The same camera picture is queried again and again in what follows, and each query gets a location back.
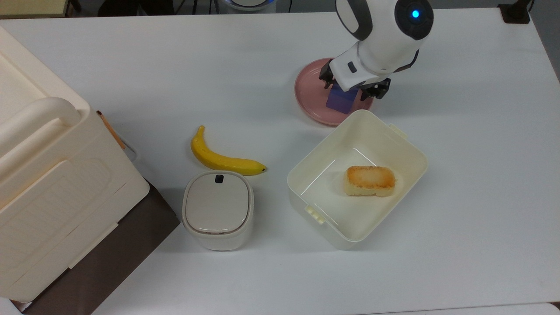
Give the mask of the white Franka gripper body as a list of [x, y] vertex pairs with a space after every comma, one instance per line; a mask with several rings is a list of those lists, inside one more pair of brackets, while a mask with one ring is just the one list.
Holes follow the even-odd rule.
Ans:
[[336, 83], [343, 91], [352, 88], [369, 88], [387, 79], [390, 74], [370, 70], [360, 57], [360, 44], [354, 44], [340, 56], [332, 59], [329, 68]]

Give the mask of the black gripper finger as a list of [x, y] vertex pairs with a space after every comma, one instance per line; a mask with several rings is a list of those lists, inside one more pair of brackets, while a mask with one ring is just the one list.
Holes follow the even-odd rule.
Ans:
[[330, 88], [330, 86], [332, 86], [332, 84], [336, 83], [336, 79], [334, 78], [334, 74], [331, 70], [330, 64], [330, 61], [326, 62], [326, 64], [322, 66], [319, 72], [318, 78], [324, 82], [324, 89], [328, 89]]
[[372, 84], [364, 84], [360, 87], [362, 91], [360, 100], [364, 101], [367, 98], [377, 98], [381, 99], [384, 98], [385, 94], [388, 92], [390, 88], [391, 79], [386, 78], [380, 82], [372, 83]]

